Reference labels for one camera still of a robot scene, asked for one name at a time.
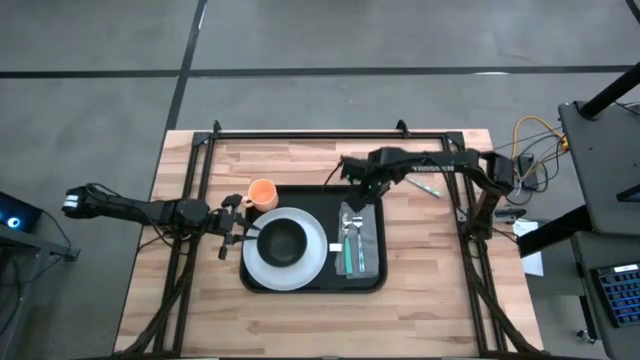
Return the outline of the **black plastic serving tray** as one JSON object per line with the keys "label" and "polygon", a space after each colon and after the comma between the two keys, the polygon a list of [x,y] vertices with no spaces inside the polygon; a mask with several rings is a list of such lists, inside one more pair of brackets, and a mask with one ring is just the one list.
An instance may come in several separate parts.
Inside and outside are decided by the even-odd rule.
{"label": "black plastic serving tray", "polygon": [[[380,274],[375,278],[347,279],[340,276],[335,269],[335,255],[330,245],[337,240],[338,213],[340,204],[349,193],[346,186],[331,185],[279,185],[278,208],[294,207],[314,216],[322,225],[327,241],[328,254],[320,273],[306,286],[292,291],[275,291],[257,283],[248,273],[243,259],[240,265],[240,280],[244,287],[254,293],[334,293],[334,294],[368,294],[378,291],[387,279],[388,267],[386,259],[386,239],[384,230],[384,212],[380,202],[374,204],[376,213],[377,236],[380,251]],[[252,223],[263,215],[260,211],[249,208],[246,217]]]}

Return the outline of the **grey cloth napkin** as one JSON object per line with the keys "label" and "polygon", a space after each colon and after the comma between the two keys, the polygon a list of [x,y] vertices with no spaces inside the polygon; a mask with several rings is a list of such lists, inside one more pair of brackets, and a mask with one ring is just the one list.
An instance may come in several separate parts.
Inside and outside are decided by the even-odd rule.
{"label": "grey cloth napkin", "polygon": [[[353,263],[353,273],[351,275],[347,275],[345,272],[343,253],[344,233],[342,228],[342,218],[345,213],[349,215],[349,219],[351,220],[351,224],[349,225],[349,239],[351,243]],[[352,224],[352,218],[354,216],[361,216],[363,218],[361,237],[365,259],[364,272],[359,271],[356,227]],[[367,205],[362,211],[355,213],[345,202],[340,204],[337,240],[330,245],[330,251],[335,255],[335,269],[336,273],[340,276],[345,276],[347,279],[368,279],[375,278],[380,274],[380,251],[374,205]]]}

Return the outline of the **black metal beam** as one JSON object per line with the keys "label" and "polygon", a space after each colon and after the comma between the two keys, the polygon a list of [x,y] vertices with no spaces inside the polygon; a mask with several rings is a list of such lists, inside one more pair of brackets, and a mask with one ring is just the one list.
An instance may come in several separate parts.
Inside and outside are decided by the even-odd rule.
{"label": "black metal beam", "polygon": [[517,240],[520,257],[524,258],[558,242],[570,238],[578,231],[592,231],[593,226],[585,205],[567,212],[536,230],[519,236]]}

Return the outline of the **backlit keyboard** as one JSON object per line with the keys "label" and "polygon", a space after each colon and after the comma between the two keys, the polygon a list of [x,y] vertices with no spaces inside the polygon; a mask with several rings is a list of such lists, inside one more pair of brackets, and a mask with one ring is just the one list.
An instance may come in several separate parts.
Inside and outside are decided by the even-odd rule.
{"label": "backlit keyboard", "polygon": [[640,263],[595,268],[591,274],[611,324],[640,325]]}

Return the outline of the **black box with blue light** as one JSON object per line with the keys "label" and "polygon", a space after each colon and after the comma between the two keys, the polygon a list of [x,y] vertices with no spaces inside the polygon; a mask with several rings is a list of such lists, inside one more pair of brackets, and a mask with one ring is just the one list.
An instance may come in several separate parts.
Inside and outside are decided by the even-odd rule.
{"label": "black box with blue light", "polygon": [[32,233],[43,211],[4,192],[0,192],[0,225]]}

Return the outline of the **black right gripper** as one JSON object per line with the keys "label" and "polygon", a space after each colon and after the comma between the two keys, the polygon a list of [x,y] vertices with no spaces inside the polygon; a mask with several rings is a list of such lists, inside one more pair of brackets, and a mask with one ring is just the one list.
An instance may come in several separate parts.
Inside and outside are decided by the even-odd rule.
{"label": "black right gripper", "polygon": [[[341,179],[346,179],[351,185],[358,185],[364,193],[370,193],[372,199],[380,199],[391,188],[395,180],[394,170],[384,161],[384,149],[370,152],[367,158],[341,157]],[[350,192],[345,203],[352,211],[362,211],[368,203],[356,192]]]}

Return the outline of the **white paper sheet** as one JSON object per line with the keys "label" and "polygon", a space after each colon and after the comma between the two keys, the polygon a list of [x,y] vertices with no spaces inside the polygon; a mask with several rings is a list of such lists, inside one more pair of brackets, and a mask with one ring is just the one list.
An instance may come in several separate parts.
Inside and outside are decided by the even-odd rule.
{"label": "white paper sheet", "polygon": [[[512,229],[514,234],[520,238],[534,230],[537,230],[539,224],[534,221],[527,221],[518,219],[512,225]],[[538,277],[544,276],[544,268],[542,255],[540,252],[533,253],[532,255],[528,255],[521,259],[524,272],[527,275],[533,275]]]}

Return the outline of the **orange mug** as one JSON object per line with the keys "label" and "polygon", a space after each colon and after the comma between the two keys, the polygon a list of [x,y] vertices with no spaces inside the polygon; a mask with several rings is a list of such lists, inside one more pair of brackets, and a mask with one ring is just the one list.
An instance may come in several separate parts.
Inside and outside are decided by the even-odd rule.
{"label": "orange mug", "polygon": [[261,212],[274,210],[278,206],[279,197],[276,185],[268,179],[254,181],[246,196],[241,200],[244,208],[255,208]]}

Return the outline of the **black bowl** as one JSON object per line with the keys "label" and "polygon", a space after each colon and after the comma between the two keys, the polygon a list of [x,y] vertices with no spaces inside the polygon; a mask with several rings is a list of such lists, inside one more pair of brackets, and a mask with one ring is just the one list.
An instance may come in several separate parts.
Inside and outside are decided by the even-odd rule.
{"label": "black bowl", "polygon": [[288,267],[298,262],[307,248],[303,227],[294,220],[281,218],[262,227],[257,239],[259,256],[274,267]]}

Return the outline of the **grey metal stand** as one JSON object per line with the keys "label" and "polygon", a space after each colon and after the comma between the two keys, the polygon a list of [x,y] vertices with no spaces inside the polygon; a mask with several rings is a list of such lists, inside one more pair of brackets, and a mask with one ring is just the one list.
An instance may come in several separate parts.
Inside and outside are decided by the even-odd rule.
{"label": "grey metal stand", "polygon": [[30,233],[13,230],[0,225],[0,244],[14,245],[15,250],[26,250],[33,256],[33,266],[29,277],[18,286],[18,299],[15,310],[8,321],[4,332],[0,329],[0,360],[14,360],[18,345],[24,333],[27,317],[32,306],[32,289],[36,280],[44,274],[50,255],[57,255],[65,261],[76,261],[80,249],[64,246],[49,240],[39,238]]}

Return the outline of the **black pole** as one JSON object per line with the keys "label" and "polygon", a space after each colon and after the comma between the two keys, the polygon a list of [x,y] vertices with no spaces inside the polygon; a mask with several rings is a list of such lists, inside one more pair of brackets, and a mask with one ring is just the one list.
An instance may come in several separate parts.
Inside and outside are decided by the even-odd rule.
{"label": "black pole", "polygon": [[593,119],[638,84],[640,84],[640,62],[584,103],[579,108],[579,113],[583,118]]}

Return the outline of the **black aluminium table frame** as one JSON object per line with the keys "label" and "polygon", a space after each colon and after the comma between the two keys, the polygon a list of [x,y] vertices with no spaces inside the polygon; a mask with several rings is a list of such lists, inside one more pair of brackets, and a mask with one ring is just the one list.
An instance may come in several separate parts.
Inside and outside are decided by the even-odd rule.
{"label": "black aluminium table frame", "polygon": [[[212,207],[266,178],[279,185],[329,185],[341,155],[363,157],[382,146],[437,150],[429,130],[224,131],[215,141],[207,199]],[[474,321],[448,197],[401,184],[384,199],[388,277],[371,294],[257,294],[239,278],[241,247],[218,259],[208,236],[196,257],[183,356],[471,357],[477,331],[494,348],[491,319]]]}

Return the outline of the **black power adapter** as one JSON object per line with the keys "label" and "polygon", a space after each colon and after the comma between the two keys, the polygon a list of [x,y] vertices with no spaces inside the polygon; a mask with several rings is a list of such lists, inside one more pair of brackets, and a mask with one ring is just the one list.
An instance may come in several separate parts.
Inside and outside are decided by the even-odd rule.
{"label": "black power adapter", "polygon": [[517,173],[520,175],[520,185],[525,190],[538,189],[537,171],[534,170],[535,158],[533,154],[525,153],[516,159]]}

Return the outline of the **white round plate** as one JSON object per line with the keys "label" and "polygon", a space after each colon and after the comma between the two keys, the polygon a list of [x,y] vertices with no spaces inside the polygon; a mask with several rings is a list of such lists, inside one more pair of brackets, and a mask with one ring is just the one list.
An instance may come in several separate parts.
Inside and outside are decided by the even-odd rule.
{"label": "white round plate", "polygon": [[263,228],[278,219],[293,220],[304,229],[307,247],[301,259],[288,267],[272,266],[259,255],[255,240],[244,243],[242,259],[248,273],[260,285],[275,291],[292,291],[306,286],[320,273],[327,258],[328,241],[318,220],[294,207],[271,210],[259,216],[253,224]]}

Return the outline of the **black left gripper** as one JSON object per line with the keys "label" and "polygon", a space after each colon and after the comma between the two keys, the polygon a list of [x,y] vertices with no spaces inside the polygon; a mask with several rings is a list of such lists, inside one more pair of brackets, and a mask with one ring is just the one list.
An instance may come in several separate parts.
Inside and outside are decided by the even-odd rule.
{"label": "black left gripper", "polygon": [[257,240],[256,236],[234,234],[234,224],[238,224],[250,230],[260,231],[251,221],[238,213],[242,196],[233,194],[227,196],[221,203],[221,207],[211,212],[204,225],[204,232],[208,234],[218,235],[222,237],[222,245],[219,248],[218,259],[225,260],[228,248],[236,243]]}

